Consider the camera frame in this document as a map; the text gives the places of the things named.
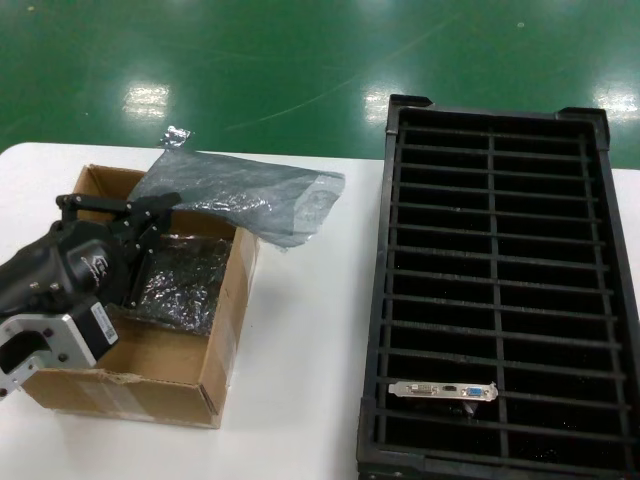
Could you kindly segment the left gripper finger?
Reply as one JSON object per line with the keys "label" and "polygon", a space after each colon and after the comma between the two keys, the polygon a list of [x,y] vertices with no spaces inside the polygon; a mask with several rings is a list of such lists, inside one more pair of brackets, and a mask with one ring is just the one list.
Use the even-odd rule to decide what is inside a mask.
{"label": "left gripper finger", "polygon": [[159,216],[179,203],[180,195],[176,192],[139,197],[136,200],[111,199],[77,193],[56,197],[56,205],[61,210],[63,221],[77,220],[80,211],[112,214],[116,218],[138,214]]}
{"label": "left gripper finger", "polygon": [[134,308],[140,302],[161,236],[169,229],[169,213],[144,212],[140,219],[131,217],[126,223],[131,234],[123,243],[128,274],[122,306]]}

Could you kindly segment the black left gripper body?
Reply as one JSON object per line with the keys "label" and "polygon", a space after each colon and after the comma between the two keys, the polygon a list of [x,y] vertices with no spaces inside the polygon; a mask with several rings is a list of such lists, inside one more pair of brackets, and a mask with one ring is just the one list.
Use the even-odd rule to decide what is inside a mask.
{"label": "black left gripper body", "polygon": [[66,313],[89,297],[120,302],[133,257],[107,225],[57,223],[1,265],[1,316]]}

